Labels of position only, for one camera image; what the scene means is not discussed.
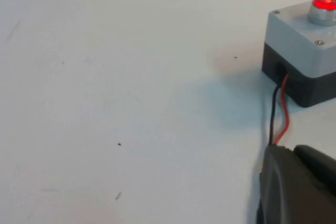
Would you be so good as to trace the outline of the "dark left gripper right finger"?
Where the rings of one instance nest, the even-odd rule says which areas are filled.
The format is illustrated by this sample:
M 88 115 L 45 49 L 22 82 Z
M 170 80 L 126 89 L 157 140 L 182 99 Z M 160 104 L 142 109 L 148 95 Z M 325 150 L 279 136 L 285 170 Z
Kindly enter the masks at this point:
M 329 190 L 335 190 L 335 159 L 308 145 L 297 145 L 294 153 Z

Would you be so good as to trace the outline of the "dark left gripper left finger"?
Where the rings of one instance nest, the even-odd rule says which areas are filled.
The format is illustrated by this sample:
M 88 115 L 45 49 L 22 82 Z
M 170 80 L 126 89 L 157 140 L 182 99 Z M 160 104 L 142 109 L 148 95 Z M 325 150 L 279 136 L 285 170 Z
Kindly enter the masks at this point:
M 335 190 L 320 182 L 293 150 L 266 147 L 256 222 L 335 223 Z

